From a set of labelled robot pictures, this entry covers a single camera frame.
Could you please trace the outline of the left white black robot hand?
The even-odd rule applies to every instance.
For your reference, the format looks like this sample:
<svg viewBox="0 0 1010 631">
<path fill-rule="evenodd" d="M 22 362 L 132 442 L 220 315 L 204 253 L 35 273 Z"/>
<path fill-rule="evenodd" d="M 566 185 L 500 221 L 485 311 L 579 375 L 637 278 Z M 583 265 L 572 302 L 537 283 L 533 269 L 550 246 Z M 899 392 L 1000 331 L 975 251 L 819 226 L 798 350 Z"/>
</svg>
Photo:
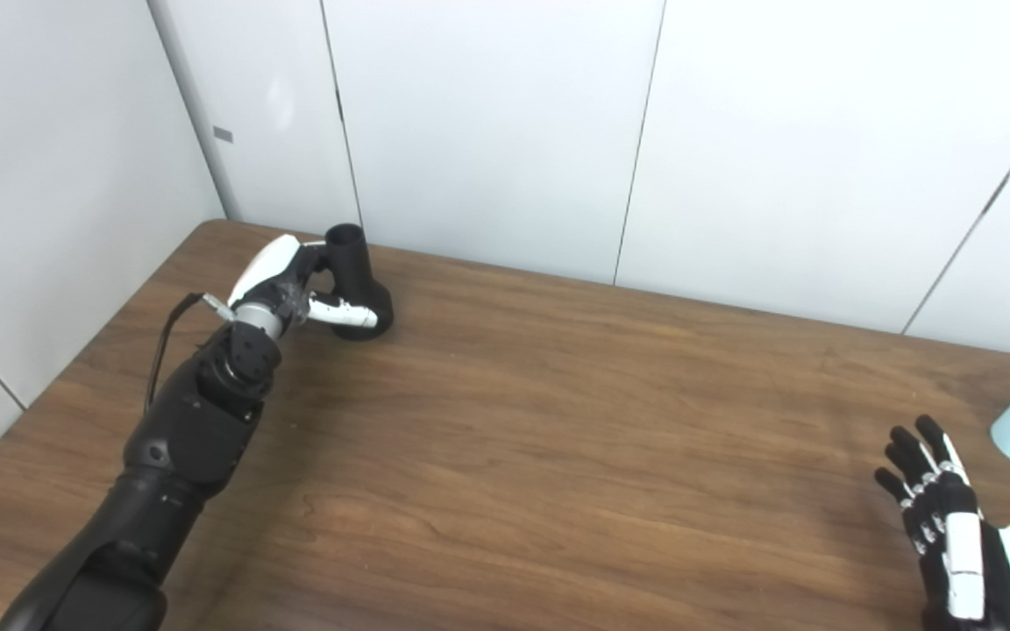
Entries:
<svg viewBox="0 0 1010 631">
<path fill-rule="evenodd" d="M 278 340 L 302 323 L 330 326 L 348 340 L 384 334 L 395 319 L 390 293 L 373 276 L 364 231 L 340 224 L 324 239 L 284 233 L 260 249 L 224 306 L 224 318 Z"/>
</svg>

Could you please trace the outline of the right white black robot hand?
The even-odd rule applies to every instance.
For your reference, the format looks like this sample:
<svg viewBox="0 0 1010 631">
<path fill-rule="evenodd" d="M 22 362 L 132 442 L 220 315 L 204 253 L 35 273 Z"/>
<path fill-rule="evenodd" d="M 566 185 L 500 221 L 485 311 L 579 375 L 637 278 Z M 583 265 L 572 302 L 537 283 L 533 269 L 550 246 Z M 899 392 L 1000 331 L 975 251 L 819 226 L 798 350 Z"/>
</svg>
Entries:
<svg viewBox="0 0 1010 631">
<path fill-rule="evenodd" d="M 875 482 L 917 556 L 923 630 L 1010 630 L 1010 526 L 985 518 L 949 434 L 930 415 L 895 426 Z"/>
</svg>

